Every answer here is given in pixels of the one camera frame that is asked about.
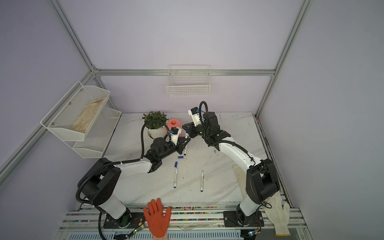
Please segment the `white marker blue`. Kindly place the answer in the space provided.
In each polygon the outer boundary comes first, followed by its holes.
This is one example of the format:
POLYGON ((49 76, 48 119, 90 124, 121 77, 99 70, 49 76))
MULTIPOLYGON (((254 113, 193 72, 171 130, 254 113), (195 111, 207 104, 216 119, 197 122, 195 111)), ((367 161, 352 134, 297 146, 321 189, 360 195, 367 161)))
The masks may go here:
POLYGON ((177 188, 177 180, 178 180, 178 168, 176 167, 175 168, 175 174, 174 174, 174 184, 173 184, 173 188, 177 188))
POLYGON ((187 138, 189 138, 189 127, 186 127, 186 135, 185 135, 185 138, 187 139, 187 138))

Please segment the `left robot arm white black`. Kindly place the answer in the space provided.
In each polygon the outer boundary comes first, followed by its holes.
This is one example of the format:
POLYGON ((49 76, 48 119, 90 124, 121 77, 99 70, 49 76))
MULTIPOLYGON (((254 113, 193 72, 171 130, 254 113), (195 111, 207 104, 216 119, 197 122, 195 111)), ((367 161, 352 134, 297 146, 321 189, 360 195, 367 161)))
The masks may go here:
POLYGON ((114 195, 118 181, 137 174, 155 172, 162 160, 177 152, 180 155, 191 138, 180 138, 175 143, 164 138, 156 138, 150 149, 141 159, 111 162, 107 158, 99 159, 78 183, 76 200, 90 204, 101 213, 115 220, 130 216, 129 209, 114 195))

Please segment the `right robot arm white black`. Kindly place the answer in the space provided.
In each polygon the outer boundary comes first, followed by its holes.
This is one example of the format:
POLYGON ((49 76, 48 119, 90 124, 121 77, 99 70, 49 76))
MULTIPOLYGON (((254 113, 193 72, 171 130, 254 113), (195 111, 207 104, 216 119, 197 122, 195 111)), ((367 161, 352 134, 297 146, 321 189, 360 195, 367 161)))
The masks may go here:
POLYGON ((246 197, 237 206, 236 220, 240 226, 249 226, 258 219, 259 209, 271 208, 267 199, 280 191, 273 161, 255 157, 221 130, 214 112, 202 113, 197 107, 188 110, 192 122, 182 125, 191 138, 201 136, 209 147, 229 156, 246 173, 246 197))

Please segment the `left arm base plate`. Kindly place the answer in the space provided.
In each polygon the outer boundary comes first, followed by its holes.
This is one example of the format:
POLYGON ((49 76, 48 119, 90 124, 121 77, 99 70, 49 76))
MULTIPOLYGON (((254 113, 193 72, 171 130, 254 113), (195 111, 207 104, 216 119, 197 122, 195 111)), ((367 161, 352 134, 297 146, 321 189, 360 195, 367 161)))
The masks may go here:
POLYGON ((144 224, 145 216, 142 212, 131 212, 129 209, 119 218, 114 219, 109 214, 103 225, 104 229, 136 229, 140 224, 144 224))

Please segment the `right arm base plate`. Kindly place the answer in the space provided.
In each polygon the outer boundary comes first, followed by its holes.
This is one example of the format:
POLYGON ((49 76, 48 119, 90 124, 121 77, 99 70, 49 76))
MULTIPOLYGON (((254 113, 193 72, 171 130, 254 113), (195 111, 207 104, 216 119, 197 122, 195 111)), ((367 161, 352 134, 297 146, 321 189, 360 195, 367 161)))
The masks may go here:
POLYGON ((264 220, 260 211, 254 212, 250 216, 244 216, 238 211, 224 211, 225 227, 263 227, 264 220))

